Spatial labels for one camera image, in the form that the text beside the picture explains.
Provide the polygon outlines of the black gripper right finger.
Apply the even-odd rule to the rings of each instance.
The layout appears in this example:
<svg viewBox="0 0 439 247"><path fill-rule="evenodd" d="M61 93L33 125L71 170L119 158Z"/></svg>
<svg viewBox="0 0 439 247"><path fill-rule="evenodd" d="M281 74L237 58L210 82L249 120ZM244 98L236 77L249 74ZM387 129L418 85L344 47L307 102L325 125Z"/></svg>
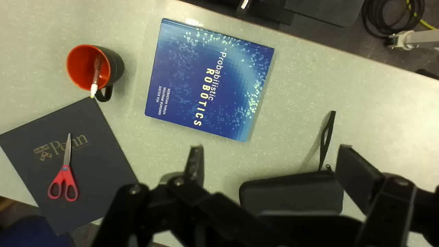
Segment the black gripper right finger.
<svg viewBox="0 0 439 247"><path fill-rule="evenodd" d="M406 247L410 232L439 247L437 191L429 192L402 176L380 172L345 144L337 151L336 177L365 214L355 247Z"/></svg>

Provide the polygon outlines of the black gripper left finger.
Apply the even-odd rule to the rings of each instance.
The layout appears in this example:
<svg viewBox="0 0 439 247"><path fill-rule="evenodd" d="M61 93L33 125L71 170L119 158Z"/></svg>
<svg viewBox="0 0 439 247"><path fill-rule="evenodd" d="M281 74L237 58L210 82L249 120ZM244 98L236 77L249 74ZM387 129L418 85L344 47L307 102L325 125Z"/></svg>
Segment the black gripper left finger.
<svg viewBox="0 0 439 247"><path fill-rule="evenodd" d="M182 173L167 174L149 189L145 184L119 188L92 247L148 247L170 232L184 247L252 247L254 218L221 194L203 188L204 151L189 150Z"/></svg>

